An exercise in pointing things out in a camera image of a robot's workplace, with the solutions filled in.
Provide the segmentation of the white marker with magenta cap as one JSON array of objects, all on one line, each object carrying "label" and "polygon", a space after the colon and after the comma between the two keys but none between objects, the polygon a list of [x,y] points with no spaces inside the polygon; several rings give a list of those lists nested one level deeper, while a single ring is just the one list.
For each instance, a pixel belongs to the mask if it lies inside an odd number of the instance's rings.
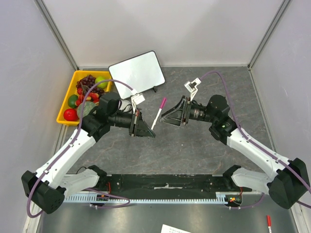
[{"label": "white marker with magenta cap", "polygon": [[159,107],[159,110],[158,110],[158,112],[157,112],[157,115],[156,115],[156,117],[155,117],[155,119],[154,119],[154,121],[153,121],[153,123],[152,123],[151,130],[154,129],[154,127],[155,127],[155,125],[156,125],[156,123],[157,123],[157,120],[158,120],[158,118],[160,117],[160,114],[161,114],[161,112],[162,112],[162,109],[164,108],[164,106],[165,106],[165,104],[166,104],[166,101],[167,101],[167,98],[163,98],[163,100],[162,100],[162,102],[161,102],[161,105],[160,105],[160,107]]}]

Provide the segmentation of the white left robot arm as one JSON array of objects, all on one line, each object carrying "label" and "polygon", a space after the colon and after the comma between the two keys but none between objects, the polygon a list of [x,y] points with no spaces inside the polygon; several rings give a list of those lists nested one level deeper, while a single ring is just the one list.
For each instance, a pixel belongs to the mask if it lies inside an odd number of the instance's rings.
[{"label": "white left robot arm", "polygon": [[137,105],[144,100],[142,93],[131,96],[133,111],[128,113],[119,109],[121,98],[117,93],[104,94],[100,97],[99,105],[88,111],[69,140],[48,162],[35,172],[28,170],[24,172],[21,181],[28,197],[29,217],[36,217],[31,214],[29,207],[31,203],[36,204],[42,212],[51,214],[72,194],[91,187],[96,191],[105,189],[106,173],[97,166],[91,166],[71,178],[66,178],[65,175],[113,126],[128,129],[131,136],[154,138],[155,133],[143,120],[141,110],[137,108]]}]

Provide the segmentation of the small black framed whiteboard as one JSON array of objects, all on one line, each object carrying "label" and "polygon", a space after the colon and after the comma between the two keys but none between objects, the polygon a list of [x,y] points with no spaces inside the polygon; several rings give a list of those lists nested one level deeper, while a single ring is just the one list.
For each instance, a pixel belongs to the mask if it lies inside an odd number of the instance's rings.
[{"label": "small black framed whiteboard", "polygon": [[124,83],[139,93],[165,83],[159,60],[153,50],[110,65],[108,70],[112,79],[121,81],[115,83],[115,86],[122,99],[132,94]]}]

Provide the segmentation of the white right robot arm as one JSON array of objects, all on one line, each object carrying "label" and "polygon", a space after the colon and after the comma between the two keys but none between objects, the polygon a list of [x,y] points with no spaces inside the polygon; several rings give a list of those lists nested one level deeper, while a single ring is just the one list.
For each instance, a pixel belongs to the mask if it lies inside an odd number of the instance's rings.
[{"label": "white right robot arm", "polygon": [[214,139],[239,151],[262,170],[253,172],[232,166],[225,172],[223,187],[228,191],[238,187],[260,191],[280,207],[290,209],[311,189],[306,164],[299,158],[282,156],[255,140],[228,115],[229,110],[226,98],[221,95],[213,95],[206,106],[182,97],[175,107],[162,114],[160,122],[174,126],[187,125],[190,120],[210,123]]}]

